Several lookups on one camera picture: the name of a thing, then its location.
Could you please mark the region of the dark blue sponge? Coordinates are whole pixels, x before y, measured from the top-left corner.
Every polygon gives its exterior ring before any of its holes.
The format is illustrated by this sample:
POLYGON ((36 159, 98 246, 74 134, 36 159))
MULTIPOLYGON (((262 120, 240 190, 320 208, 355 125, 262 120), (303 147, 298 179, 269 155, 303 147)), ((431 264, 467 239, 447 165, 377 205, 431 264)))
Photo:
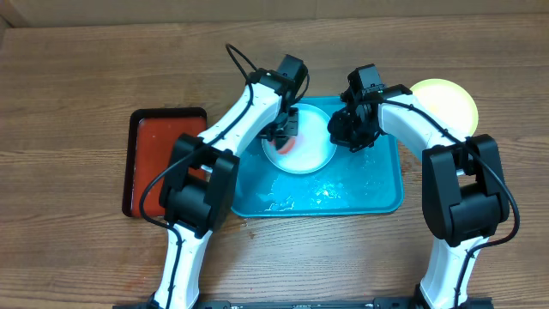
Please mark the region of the dark blue sponge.
POLYGON ((287 154, 295 145, 295 136, 284 136, 274 140, 274 148, 280 155, 287 154))

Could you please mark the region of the light blue plate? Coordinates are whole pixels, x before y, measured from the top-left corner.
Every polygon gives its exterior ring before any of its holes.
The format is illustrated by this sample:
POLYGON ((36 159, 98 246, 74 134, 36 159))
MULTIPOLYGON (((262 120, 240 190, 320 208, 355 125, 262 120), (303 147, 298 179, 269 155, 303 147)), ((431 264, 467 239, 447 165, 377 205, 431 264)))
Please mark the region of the light blue plate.
POLYGON ((262 140, 267 158, 280 170, 294 174, 313 173, 326 166, 336 151, 327 130, 330 116, 320 108, 298 103, 296 142, 287 154, 278 154, 273 143, 262 140))

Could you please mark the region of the green plate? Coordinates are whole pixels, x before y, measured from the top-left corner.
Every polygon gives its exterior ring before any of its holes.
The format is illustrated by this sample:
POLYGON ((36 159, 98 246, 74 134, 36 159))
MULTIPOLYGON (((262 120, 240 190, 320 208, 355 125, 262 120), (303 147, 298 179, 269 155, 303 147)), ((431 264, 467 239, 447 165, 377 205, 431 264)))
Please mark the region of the green plate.
POLYGON ((444 79, 427 79, 411 87, 418 101, 451 128, 472 136, 479 114, 472 96, 460 85, 444 79))

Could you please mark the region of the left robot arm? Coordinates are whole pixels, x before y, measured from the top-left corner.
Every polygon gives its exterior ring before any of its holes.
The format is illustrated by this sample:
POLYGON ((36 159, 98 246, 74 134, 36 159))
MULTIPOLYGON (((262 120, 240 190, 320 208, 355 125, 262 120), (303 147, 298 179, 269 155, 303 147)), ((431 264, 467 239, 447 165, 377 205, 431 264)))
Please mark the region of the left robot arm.
POLYGON ((277 70, 255 69, 232 108, 198 136, 181 135, 155 183, 165 209, 168 247, 162 279, 148 308, 191 308, 199 295, 205 251, 232 207, 241 154, 257 138, 287 150, 298 133, 299 89, 308 69, 287 55, 277 70))

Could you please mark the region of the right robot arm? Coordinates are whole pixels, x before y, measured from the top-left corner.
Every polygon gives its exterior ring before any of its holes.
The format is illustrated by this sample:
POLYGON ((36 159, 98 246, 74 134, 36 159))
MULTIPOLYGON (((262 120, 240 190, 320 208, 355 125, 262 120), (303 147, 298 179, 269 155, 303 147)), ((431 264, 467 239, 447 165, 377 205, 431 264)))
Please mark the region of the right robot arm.
POLYGON ((422 213, 434 240, 427 271, 409 308, 491 308, 468 296, 480 251, 500 245, 498 225, 516 213, 504 182, 498 145, 474 136, 476 106, 459 91, 386 86, 374 64, 353 70, 341 93, 344 106, 328 124, 330 141, 358 152, 382 135, 395 137, 422 167, 422 213))

